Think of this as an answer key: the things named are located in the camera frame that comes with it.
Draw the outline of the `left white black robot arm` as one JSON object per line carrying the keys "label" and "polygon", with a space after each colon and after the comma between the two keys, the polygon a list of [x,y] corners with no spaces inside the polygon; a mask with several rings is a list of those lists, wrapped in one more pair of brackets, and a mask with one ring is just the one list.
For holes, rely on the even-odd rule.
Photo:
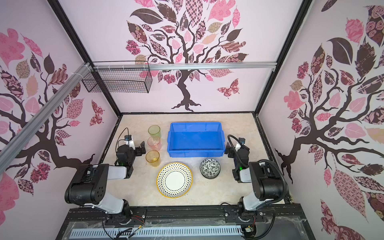
{"label": "left white black robot arm", "polygon": [[118,199],[107,191],[109,180],[129,179],[134,171],[136,157],[146,153],[145,142],[139,147],[122,145],[117,148],[114,165],[81,165],[65,192],[65,201],[80,207],[95,208],[107,215],[131,222],[144,223],[141,216],[135,216],[125,199]]}

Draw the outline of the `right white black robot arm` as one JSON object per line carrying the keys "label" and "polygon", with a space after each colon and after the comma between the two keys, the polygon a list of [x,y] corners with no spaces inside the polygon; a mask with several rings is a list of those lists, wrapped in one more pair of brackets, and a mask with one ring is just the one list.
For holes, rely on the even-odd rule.
{"label": "right white black robot arm", "polygon": [[282,201],[288,186],[277,164],[270,160],[249,161],[250,149],[238,143],[227,143],[225,154],[234,159],[233,177],[238,183],[250,183],[252,191],[238,202],[240,211],[258,211]]}

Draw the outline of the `polka dot yellow-rimmed plate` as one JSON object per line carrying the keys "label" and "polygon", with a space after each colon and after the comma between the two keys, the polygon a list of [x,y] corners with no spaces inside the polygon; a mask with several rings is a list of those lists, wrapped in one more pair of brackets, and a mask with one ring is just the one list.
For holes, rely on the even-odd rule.
{"label": "polka dot yellow-rimmed plate", "polygon": [[191,169],[179,162],[165,165],[158,173],[156,185],[162,196],[177,199],[184,196],[193,184]]}

